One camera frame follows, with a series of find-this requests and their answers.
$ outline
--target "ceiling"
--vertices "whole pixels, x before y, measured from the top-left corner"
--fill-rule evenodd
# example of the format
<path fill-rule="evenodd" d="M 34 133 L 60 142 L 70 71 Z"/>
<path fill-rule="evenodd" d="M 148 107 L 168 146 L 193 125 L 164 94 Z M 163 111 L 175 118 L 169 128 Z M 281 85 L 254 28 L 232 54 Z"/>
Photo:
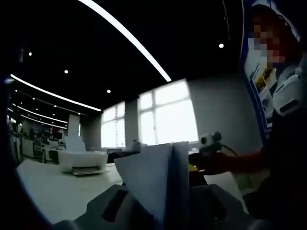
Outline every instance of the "ceiling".
<path fill-rule="evenodd" d="M 172 81 L 218 75 L 238 68 L 242 36 L 240 0 L 224 0 L 229 29 L 222 0 L 206 4 L 197 0 L 95 2 L 140 41 Z M 18 44 L 23 58 L 11 72 L 32 85 L 104 110 L 167 83 L 125 36 L 77 0 L 47 3 L 29 0 L 20 3 L 18 9 L 14 17 L 18 19 L 16 30 L 20 30 Z M 38 109 L 46 116 L 55 114 L 65 121 L 71 113 L 101 113 L 18 81 L 10 88 L 11 108 L 12 103 L 22 102 L 28 110 Z"/>

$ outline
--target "poster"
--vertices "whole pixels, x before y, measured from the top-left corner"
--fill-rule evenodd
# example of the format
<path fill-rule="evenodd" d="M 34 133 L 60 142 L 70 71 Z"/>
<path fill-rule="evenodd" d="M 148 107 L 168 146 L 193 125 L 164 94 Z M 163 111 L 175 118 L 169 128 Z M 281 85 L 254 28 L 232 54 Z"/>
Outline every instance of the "poster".
<path fill-rule="evenodd" d="M 244 0 L 241 65 L 247 80 L 260 132 L 272 128 L 273 94 L 282 68 L 295 55 L 300 35 L 273 0 Z M 294 57 L 289 50 L 294 50 Z"/>

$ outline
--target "ceiling light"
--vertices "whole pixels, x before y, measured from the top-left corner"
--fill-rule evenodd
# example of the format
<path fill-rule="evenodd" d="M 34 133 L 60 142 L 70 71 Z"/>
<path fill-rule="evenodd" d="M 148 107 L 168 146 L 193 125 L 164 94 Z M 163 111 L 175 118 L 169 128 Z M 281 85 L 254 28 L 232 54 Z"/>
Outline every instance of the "ceiling light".
<path fill-rule="evenodd" d="M 37 115 L 37 116 L 41 116 L 41 117 L 44 117 L 44 118 L 48 118 L 48 119 L 51 119 L 51 120 L 54 120 L 54 121 L 60 121 L 60 122 L 63 122 L 63 123 L 67 123 L 67 121 L 61 121 L 61 120 L 58 120 L 58 119 L 54 119 L 54 118 L 52 118 L 52 117 L 48 117 L 48 116 L 44 116 L 44 115 L 41 115 L 41 114 L 37 114 L 37 113 L 34 113 L 34 112 L 30 111 L 30 110 L 27 110 L 27 109 L 25 109 L 25 108 L 22 108 L 22 107 L 20 107 L 20 106 L 18 106 L 18 108 L 23 109 L 23 110 L 25 110 L 25 111 L 27 111 L 27 112 L 29 112 L 29 113 L 35 114 L 35 115 Z"/>
<path fill-rule="evenodd" d="M 106 19 L 112 26 L 114 26 L 118 31 L 120 31 L 134 46 L 147 58 L 147 60 L 156 68 L 156 70 L 164 77 L 167 82 L 170 82 L 171 79 L 160 64 L 153 58 L 153 56 L 148 52 L 148 50 L 136 39 L 132 33 L 129 32 L 118 20 L 116 20 L 111 14 L 104 10 L 97 3 L 92 0 L 79 0 L 83 4 L 87 5 L 93 11 L 97 12 Z"/>
<path fill-rule="evenodd" d="M 65 98 L 65 97 L 56 95 L 56 94 L 54 94 L 54 93 L 52 93 L 52 92 L 48 92 L 48 91 L 46 91 L 46 90 L 43 90 L 43 89 L 41 89 L 41 88 L 39 88 L 39 87 L 37 87 L 37 86 L 34 86 L 34 85 L 30 84 L 30 83 L 27 83 L 26 81 L 24 81 L 24 80 L 22 80 L 22 79 L 20 79 L 20 78 L 18 78 L 18 77 L 16 77 L 16 76 L 14 76 L 13 74 L 11 74 L 11 77 L 14 78 L 15 80 L 17 80 L 17 81 L 19 81 L 19 82 L 21 82 L 21 83 L 27 85 L 27 86 L 30 86 L 30 87 L 32 87 L 32 88 L 34 88 L 34 89 L 36 89 L 36 90 L 41 91 L 41 92 L 47 93 L 47 94 L 49 94 L 49 95 L 51 95 L 51 96 L 54 96 L 54 97 L 60 98 L 60 99 L 62 99 L 62 100 L 65 100 L 65 101 L 67 101 L 67 102 L 71 102 L 71 103 L 74 103 L 74 104 L 77 104 L 77 105 L 80 105 L 80 106 L 83 106 L 83 107 L 86 107 L 86 108 L 93 109 L 93 110 L 96 110 L 96 111 L 101 112 L 101 109 L 97 109 L 97 108 L 95 108 L 95 107 L 92 107 L 92 106 L 89 106 L 89 105 L 86 105 L 86 104 L 82 104 L 82 103 L 80 103 L 80 102 L 75 102 L 75 101 L 73 101 L 73 100 L 71 100 L 71 99 L 68 99 L 68 98 Z"/>
<path fill-rule="evenodd" d="M 37 121 L 37 120 L 35 120 L 35 119 L 32 119 L 32 118 L 26 117 L 26 116 L 24 116 L 24 115 L 20 115 L 20 116 L 23 116 L 23 117 L 28 118 L 28 119 L 33 120 L 33 121 Z M 54 126 L 54 127 L 58 127 L 58 128 L 67 129 L 67 128 L 65 128 L 65 127 L 55 126 L 55 125 L 52 125 L 52 124 L 49 124 L 49 123 L 46 123 L 46 122 L 42 122 L 42 121 L 37 121 L 37 122 L 42 123 L 43 125 L 44 125 L 44 124 L 46 124 L 46 125 L 49 125 L 49 126 Z"/>

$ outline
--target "person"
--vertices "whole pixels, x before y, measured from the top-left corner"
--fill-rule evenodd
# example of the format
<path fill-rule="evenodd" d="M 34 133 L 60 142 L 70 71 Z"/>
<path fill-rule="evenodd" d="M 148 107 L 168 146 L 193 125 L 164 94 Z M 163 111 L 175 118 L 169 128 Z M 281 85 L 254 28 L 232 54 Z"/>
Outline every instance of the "person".
<path fill-rule="evenodd" d="M 267 62 L 277 69 L 276 78 L 287 68 L 292 68 L 294 74 L 303 52 L 290 26 L 266 6 L 252 7 L 251 15 L 253 36 L 266 46 Z M 270 175 L 255 193 L 253 215 L 279 229 L 302 228 L 307 214 L 306 130 L 306 108 L 285 116 L 274 110 L 269 138 L 258 152 L 238 157 L 222 152 L 204 157 L 200 153 L 195 165 L 207 175 L 227 171 L 252 173 L 268 168 Z"/>

